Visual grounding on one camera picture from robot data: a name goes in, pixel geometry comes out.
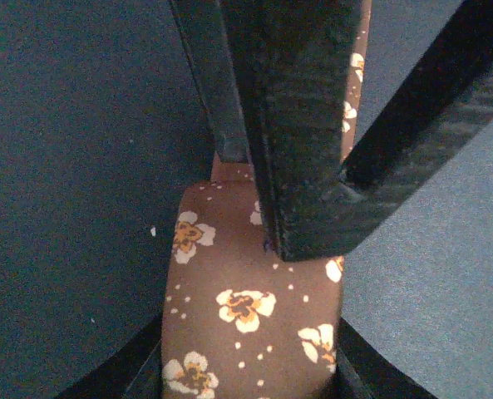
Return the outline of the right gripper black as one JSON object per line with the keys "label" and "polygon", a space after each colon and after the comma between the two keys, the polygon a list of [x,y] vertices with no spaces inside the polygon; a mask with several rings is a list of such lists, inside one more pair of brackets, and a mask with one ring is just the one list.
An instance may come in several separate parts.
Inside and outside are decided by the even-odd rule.
{"label": "right gripper black", "polygon": [[284,261],[354,250],[493,120],[493,1],[464,1],[340,182],[361,11],[359,1],[223,2],[264,225]]}

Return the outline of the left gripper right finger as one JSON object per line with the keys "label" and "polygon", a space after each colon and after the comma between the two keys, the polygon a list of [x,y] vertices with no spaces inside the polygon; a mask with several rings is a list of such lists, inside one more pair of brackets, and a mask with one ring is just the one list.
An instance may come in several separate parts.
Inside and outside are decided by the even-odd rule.
{"label": "left gripper right finger", "polygon": [[436,399],[376,351],[346,320],[338,327],[337,398]]}

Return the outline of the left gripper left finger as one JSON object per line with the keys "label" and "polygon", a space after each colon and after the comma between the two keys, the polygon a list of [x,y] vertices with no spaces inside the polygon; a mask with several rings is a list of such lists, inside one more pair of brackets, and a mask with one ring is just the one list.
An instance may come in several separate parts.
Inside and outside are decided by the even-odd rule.
{"label": "left gripper left finger", "polygon": [[121,350],[57,396],[59,398],[160,398],[162,314]]}

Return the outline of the brown floral tie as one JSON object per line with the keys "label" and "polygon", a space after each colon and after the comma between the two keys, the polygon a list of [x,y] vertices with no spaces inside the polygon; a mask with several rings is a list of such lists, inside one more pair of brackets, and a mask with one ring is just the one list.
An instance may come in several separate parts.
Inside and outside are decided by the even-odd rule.
{"label": "brown floral tie", "polygon": [[[350,56],[341,164],[354,142],[362,20]],[[343,254],[284,261],[268,240],[254,166],[214,150],[210,178],[183,194],[162,318],[166,398],[337,398]]]}

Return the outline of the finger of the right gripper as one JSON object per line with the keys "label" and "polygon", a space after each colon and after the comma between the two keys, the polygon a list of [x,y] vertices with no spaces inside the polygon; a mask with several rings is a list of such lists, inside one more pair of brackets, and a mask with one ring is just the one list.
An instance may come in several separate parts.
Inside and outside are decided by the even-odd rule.
{"label": "finger of the right gripper", "polygon": [[249,161],[244,116],[219,1],[170,3],[214,147],[227,163]]}

